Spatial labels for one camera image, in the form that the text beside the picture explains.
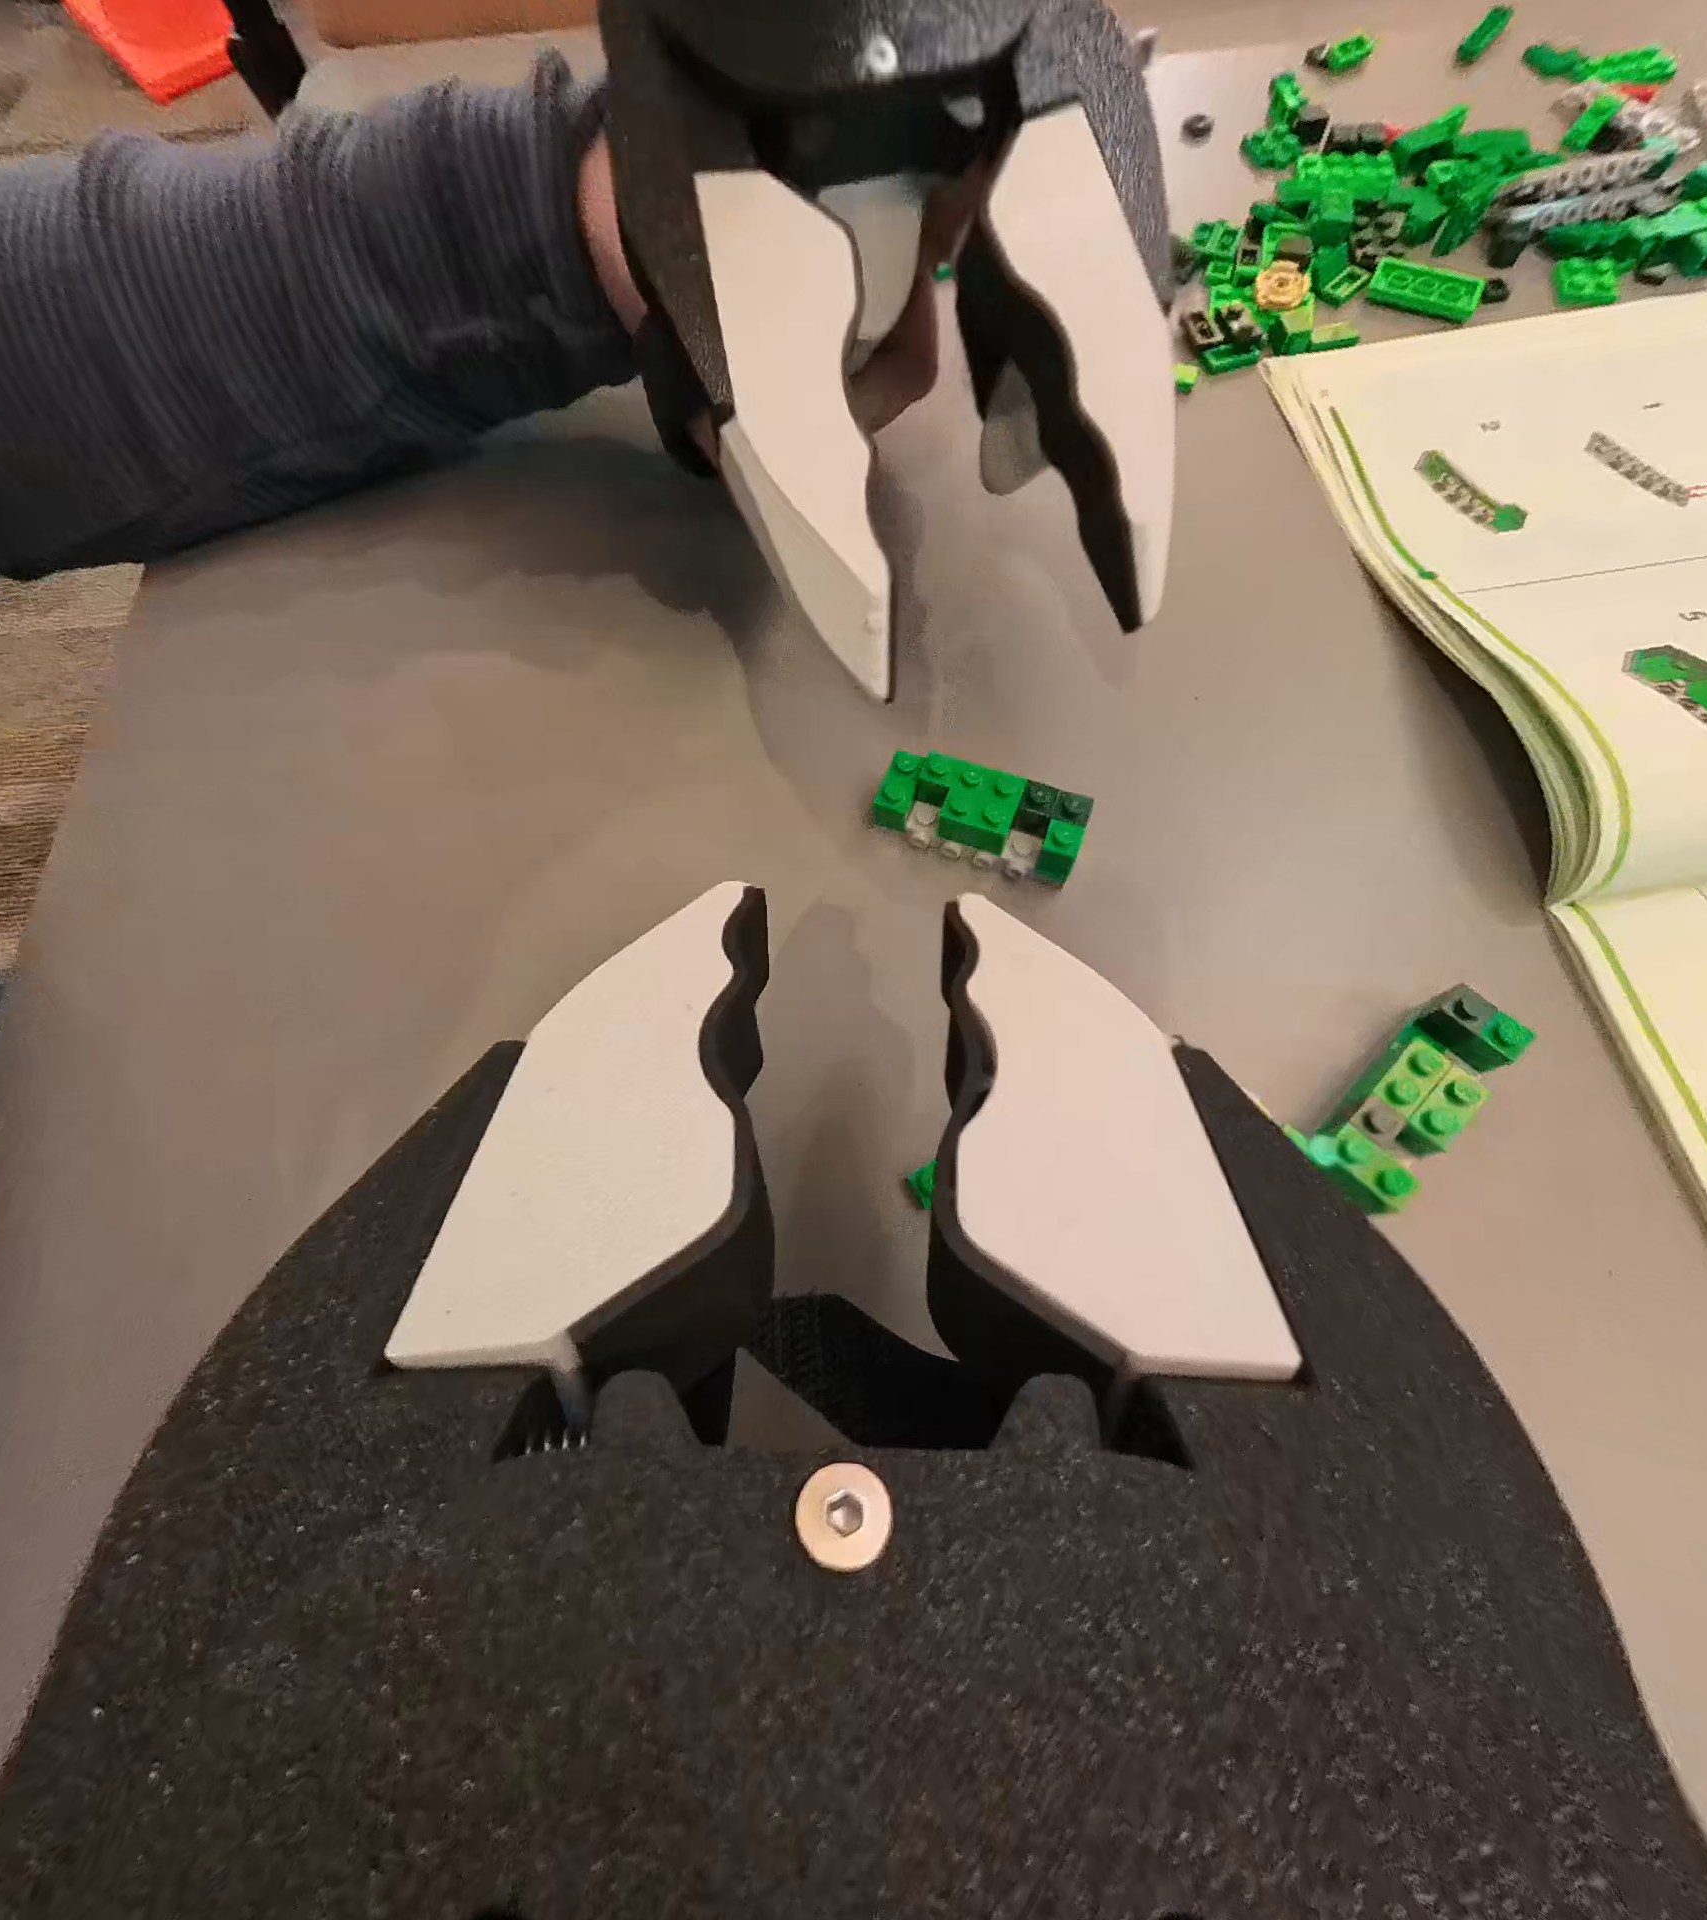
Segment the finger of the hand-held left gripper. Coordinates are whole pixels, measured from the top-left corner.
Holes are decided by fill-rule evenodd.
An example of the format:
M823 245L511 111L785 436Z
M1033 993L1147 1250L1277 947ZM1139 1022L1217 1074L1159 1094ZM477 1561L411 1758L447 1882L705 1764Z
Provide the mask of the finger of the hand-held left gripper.
M847 395L857 242L769 172L693 180L729 402L721 478L769 569L843 672L893 698L893 571L869 514L873 447Z
M1009 496L1057 472L1081 549L1123 631L1159 611L1173 512L1167 310L1083 107L1009 139L957 270L961 347L981 418L979 479Z

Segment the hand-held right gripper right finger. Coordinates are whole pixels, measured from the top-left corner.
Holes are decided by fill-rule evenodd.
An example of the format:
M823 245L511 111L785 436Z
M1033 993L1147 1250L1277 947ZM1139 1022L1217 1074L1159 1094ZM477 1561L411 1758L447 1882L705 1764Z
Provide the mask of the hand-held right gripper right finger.
M943 910L941 995L925 1298L949 1353L1003 1398L1079 1382L1117 1451L1293 1424L1305 1353L1175 1040L983 894Z

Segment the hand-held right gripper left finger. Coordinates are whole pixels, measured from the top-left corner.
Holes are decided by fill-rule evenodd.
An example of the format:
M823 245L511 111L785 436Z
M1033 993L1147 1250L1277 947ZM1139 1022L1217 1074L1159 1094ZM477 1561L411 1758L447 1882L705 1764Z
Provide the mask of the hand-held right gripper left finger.
M721 1437L773 1282L747 1109L767 980L765 891L723 879L537 1019L385 1336L393 1370L545 1373L575 1428L653 1371Z

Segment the straight green brick assembly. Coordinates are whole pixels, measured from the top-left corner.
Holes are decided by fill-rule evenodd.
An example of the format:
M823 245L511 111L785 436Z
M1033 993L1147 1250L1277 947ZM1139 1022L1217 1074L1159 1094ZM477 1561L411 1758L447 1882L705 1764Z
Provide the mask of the straight green brick assembly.
M875 828L1011 882L1063 886L1095 812L1089 794L937 749L897 749L869 799Z

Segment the person's left forearm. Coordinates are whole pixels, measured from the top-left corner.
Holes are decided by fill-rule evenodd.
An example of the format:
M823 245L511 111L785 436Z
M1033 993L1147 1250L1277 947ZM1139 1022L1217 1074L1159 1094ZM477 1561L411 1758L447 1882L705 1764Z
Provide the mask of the person's left forearm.
M153 564L635 373L579 170L601 84L0 159L0 580Z

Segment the person's left hand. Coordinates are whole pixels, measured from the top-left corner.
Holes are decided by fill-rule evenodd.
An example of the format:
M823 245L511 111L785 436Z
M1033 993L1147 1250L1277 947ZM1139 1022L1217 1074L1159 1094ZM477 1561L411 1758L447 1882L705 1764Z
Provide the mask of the person's left hand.
M921 402L939 371L939 301L935 277L913 280L913 291L891 330L847 378L847 405L857 427L879 434Z

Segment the curved green brick assembly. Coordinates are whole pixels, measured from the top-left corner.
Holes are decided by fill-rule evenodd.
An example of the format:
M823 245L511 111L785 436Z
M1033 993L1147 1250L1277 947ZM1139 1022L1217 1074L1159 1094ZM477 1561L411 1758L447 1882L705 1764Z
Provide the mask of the curved green brick assembly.
M1281 1134L1371 1218L1417 1196L1417 1161L1449 1152L1489 1099L1489 1078L1515 1065L1535 1030L1467 983L1417 1004L1375 1049L1317 1128Z

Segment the pile of loose bricks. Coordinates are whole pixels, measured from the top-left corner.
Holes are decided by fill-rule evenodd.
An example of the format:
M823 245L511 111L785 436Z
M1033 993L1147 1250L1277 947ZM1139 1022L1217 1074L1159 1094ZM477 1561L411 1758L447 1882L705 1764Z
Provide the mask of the pile of loose bricks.
M1173 390L1333 354L1363 324L1459 332L1707 291L1704 4L1419 4L1255 51L1235 89L1169 60ZM1183 116L1211 111L1199 145Z

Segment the black chair leg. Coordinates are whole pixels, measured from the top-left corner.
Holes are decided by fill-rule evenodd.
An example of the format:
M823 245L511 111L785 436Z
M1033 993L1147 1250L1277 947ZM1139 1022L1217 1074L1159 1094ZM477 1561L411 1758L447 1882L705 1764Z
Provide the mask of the black chair leg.
M297 98L305 60L273 1L225 0L225 50L263 114L275 122Z

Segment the building instruction booklet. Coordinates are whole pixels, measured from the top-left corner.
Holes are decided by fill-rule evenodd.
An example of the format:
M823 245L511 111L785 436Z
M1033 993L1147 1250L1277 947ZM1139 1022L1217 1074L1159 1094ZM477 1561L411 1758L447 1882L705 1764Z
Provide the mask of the building instruction booklet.
M1707 1228L1707 289L1265 383L1353 553L1529 755L1545 916Z

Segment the orange plastic object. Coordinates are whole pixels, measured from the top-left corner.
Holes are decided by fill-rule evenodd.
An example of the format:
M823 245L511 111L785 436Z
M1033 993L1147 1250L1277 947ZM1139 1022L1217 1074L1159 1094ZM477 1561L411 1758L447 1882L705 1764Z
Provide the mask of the orange plastic object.
M227 77L223 1L61 1L71 21L157 106Z

